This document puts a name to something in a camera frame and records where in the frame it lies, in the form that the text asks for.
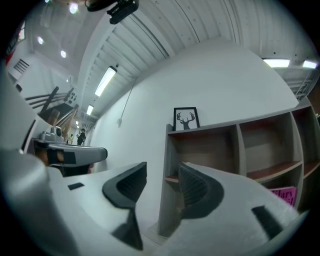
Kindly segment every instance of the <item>wooden shelf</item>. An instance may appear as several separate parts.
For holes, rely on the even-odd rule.
[[[312,162],[306,162],[304,164],[303,178],[305,179],[306,177],[308,177],[319,166],[320,166],[320,160],[312,161]]]
[[[168,176],[165,177],[167,182],[179,183],[179,178],[177,176]]]
[[[311,167],[309,163],[318,162],[320,159],[318,121],[312,107],[293,111],[292,115],[300,134],[304,164],[309,170],[309,167]]]
[[[254,180],[267,177],[270,175],[269,172],[273,174],[282,171],[274,169],[278,165],[302,160],[302,154],[298,158],[294,157],[293,149],[296,145],[293,118],[290,113],[241,123],[239,126],[243,137],[248,177],[253,176]]]
[[[169,139],[180,163],[192,163],[239,174],[239,139],[236,125],[171,134]]]
[[[196,128],[196,129],[189,129],[189,130],[178,130],[178,131],[171,131],[168,133],[168,135],[171,138],[174,138],[176,140],[189,140],[189,139],[202,139],[207,138],[212,135],[218,135],[223,133],[231,132],[232,129],[234,129],[235,125],[228,125],[223,127],[217,127],[217,128],[207,128],[204,129],[202,127]]]
[[[295,187],[296,188],[296,197],[294,202],[294,208],[298,208],[299,202],[301,201],[301,192],[303,186],[303,170],[302,170],[302,162],[299,165],[290,171],[285,172],[284,174],[269,179],[265,182],[262,182],[261,185],[265,188],[271,189],[278,189],[278,188],[285,188],[285,187]]]
[[[318,200],[320,168],[312,166],[315,166],[312,162],[304,164],[303,188],[298,208],[301,212],[309,210]],[[306,168],[310,170],[307,175],[305,175]]]
[[[246,176],[257,182],[264,182],[285,174],[301,164],[302,162],[299,161],[280,163],[269,168],[248,172]]]

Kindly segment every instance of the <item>ceiling light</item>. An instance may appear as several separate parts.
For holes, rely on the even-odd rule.
[[[317,65],[318,65],[317,63],[312,62],[312,61],[308,61],[308,60],[305,60],[303,63],[304,68],[310,68],[310,69],[315,69],[317,67]]]
[[[75,14],[78,11],[78,5],[76,3],[71,3],[69,6],[70,13]]]
[[[90,116],[93,109],[94,109],[94,106],[89,105],[88,110],[86,111],[86,114]]]
[[[61,56],[62,56],[62,58],[65,58],[65,57],[67,57],[67,53],[64,50],[62,50],[61,51]]]
[[[38,36],[38,43],[40,45],[42,45],[44,43],[44,40],[40,36]]]
[[[287,68],[290,64],[289,59],[283,58],[265,58],[264,62],[267,63],[271,68]]]
[[[104,89],[106,88],[106,86],[108,85],[108,83],[111,81],[111,79],[114,77],[116,73],[117,73],[117,70],[114,67],[112,66],[108,67],[98,87],[95,90],[95,95],[99,97],[101,96],[102,92],[104,91]]]

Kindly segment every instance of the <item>shelf compartment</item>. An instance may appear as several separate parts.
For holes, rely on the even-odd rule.
[[[304,164],[304,170],[303,170],[303,178],[305,179],[306,177],[308,177],[319,166],[320,166],[320,160],[305,163]]]
[[[308,173],[312,171],[311,163],[320,162],[319,124],[311,106],[295,110],[292,114],[301,139],[303,161],[307,167],[304,171]]]
[[[302,152],[298,145],[299,134],[290,113],[241,123],[240,130],[247,177],[263,179],[274,173],[282,173],[302,161]]]
[[[289,167],[286,172],[274,178],[260,182],[262,186],[271,190],[285,187],[296,188],[296,198],[294,207],[297,209],[300,203],[300,198],[303,190],[303,168],[302,163]]]
[[[168,124],[166,134],[172,130],[172,125]],[[179,226],[184,207],[183,194],[179,191],[179,184],[166,181],[166,177],[178,176],[177,167],[180,159],[173,141],[173,138],[166,136],[160,213],[157,225],[157,234],[166,238],[170,237]]]
[[[168,135],[179,162],[239,174],[239,139],[236,125]]]
[[[303,178],[303,189],[298,210],[302,213],[310,210],[317,203],[317,195],[320,191],[320,167],[317,167],[309,175]]]
[[[246,176],[256,182],[264,182],[285,174],[301,164],[302,162],[298,161],[280,163],[265,169],[248,172]]]
[[[165,177],[167,182],[179,183],[179,178],[177,176],[167,176]]]

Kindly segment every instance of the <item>book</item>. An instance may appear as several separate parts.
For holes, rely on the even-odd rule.
[[[287,186],[287,187],[278,187],[270,189],[272,193],[277,195],[282,200],[286,201],[292,207],[295,206],[296,202],[296,195],[297,195],[297,188],[294,186]]]

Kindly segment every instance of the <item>person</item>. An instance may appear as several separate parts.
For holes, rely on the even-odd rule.
[[[71,136],[68,138],[68,140],[66,141],[67,144],[72,144],[72,142],[74,141],[74,137],[73,134],[71,134]]]
[[[80,146],[81,144],[84,144],[85,143],[85,140],[86,140],[86,134],[85,134],[86,130],[85,129],[81,129],[81,134],[80,135],[77,135],[77,145]]]

